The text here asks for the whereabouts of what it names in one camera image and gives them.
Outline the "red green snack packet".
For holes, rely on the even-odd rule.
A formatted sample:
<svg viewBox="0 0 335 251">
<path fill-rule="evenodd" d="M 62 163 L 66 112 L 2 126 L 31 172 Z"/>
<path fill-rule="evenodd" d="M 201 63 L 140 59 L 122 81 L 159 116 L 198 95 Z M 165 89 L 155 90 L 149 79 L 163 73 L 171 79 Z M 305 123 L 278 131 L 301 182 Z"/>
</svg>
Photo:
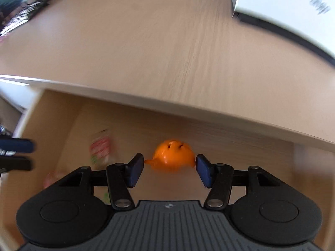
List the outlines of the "red green snack packet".
<svg viewBox="0 0 335 251">
<path fill-rule="evenodd" d="M 94 170 L 105 169 L 115 162 L 115 146 L 109 129 L 104 129 L 90 137 L 89 154 Z"/>
</svg>

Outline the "orange plastic shell half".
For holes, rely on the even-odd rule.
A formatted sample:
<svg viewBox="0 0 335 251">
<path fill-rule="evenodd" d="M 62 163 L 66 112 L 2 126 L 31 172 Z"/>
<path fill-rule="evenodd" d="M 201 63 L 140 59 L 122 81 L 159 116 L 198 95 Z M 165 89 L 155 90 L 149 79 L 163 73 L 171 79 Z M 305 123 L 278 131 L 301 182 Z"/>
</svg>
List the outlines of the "orange plastic shell half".
<svg viewBox="0 0 335 251">
<path fill-rule="evenodd" d="M 145 164 L 161 172 L 173 173 L 184 168 L 194 168 L 196 165 L 195 154 L 191 146 L 185 142 L 171 139 L 160 143 L 151 159 L 146 159 Z"/>
</svg>

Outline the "white desk drawer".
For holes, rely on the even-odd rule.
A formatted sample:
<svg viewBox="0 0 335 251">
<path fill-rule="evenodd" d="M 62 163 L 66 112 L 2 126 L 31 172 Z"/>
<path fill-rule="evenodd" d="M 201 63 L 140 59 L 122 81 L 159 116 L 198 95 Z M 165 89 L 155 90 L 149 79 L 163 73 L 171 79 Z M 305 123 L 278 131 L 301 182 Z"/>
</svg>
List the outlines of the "white desk drawer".
<svg viewBox="0 0 335 251">
<path fill-rule="evenodd" d="M 36 95 L 19 121 L 16 137 L 36 143 L 31 172 L 1 177 L 1 248 L 16 250 L 23 239 L 15 224 L 19 206 L 43 188 L 49 173 L 91 163 L 89 145 L 106 130 L 111 156 L 126 162 L 136 153 L 151 158 L 163 141 L 177 139 L 212 162 L 237 169 L 259 165 L 313 199 L 321 208 L 316 243 L 334 250 L 334 136 L 247 120 L 64 82 L 3 75 Z"/>
</svg>

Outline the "black keyboard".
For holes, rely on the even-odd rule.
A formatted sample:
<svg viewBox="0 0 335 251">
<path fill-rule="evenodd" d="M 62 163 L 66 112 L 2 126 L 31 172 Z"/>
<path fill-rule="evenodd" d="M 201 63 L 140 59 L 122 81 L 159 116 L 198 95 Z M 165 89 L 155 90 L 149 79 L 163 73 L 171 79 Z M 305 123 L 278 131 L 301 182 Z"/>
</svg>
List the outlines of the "black keyboard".
<svg viewBox="0 0 335 251">
<path fill-rule="evenodd" d="M 23 9 L 19 11 L 12 19 L 10 19 L 9 22 L 3 27 L 1 30 L 1 37 L 33 19 L 48 5 L 49 3 L 46 1 L 36 1 L 23 7 Z"/>
</svg>

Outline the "white aigo computer case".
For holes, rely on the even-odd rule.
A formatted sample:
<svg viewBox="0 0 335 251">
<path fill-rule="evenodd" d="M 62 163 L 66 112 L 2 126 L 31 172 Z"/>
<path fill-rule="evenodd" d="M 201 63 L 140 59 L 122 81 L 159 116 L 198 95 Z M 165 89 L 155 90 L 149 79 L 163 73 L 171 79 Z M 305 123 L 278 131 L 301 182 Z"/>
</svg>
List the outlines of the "white aigo computer case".
<svg viewBox="0 0 335 251">
<path fill-rule="evenodd" d="M 334 0 L 231 0 L 233 16 L 281 35 L 334 65 Z"/>
</svg>

